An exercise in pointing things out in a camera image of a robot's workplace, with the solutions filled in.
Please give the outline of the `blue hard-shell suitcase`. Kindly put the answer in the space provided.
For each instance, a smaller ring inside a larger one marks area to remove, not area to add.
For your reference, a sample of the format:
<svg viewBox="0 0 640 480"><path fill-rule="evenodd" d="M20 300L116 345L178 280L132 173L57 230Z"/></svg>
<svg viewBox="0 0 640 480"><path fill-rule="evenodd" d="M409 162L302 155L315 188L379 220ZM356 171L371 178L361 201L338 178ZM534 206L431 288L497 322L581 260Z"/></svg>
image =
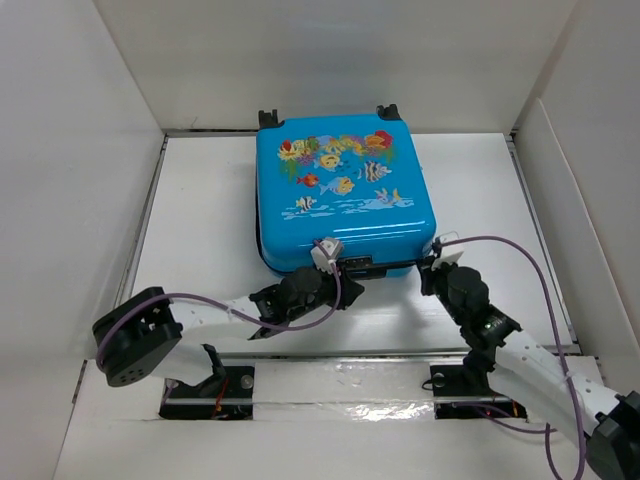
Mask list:
<svg viewBox="0 0 640 480"><path fill-rule="evenodd" d="M373 113L281 120L258 114L256 243L273 272L310 266L332 237L364 277L406 271L437 230L416 147L396 105Z"/></svg>

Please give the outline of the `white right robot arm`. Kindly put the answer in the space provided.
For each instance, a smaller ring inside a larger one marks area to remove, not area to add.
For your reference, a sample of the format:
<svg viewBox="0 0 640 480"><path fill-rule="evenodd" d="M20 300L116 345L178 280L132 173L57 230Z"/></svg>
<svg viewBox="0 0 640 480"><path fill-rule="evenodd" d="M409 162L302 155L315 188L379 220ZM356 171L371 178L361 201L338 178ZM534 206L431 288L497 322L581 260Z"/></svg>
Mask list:
<svg viewBox="0 0 640 480"><path fill-rule="evenodd" d="M422 295L438 299L470 348L461 371L467 389L491 389L538 414L584 450L599 478L638 478L638 392L623 395L564 370L558 355L491 304L477 270L432 257L417 267Z"/></svg>

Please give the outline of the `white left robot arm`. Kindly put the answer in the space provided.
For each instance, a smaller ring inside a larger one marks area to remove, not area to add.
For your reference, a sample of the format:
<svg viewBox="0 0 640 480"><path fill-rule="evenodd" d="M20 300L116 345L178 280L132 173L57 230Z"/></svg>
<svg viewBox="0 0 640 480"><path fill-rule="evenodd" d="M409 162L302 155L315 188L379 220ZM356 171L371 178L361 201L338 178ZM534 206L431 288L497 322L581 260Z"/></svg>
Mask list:
<svg viewBox="0 0 640 480"><path fill-rule="evenodd" d="M113 388L154 376L212 396L225 377L216 341L254 342L313 329L348 309L364 291L336 265L328 272L301 267L227 302L148 287L93 324L96 366Z"/></svg>

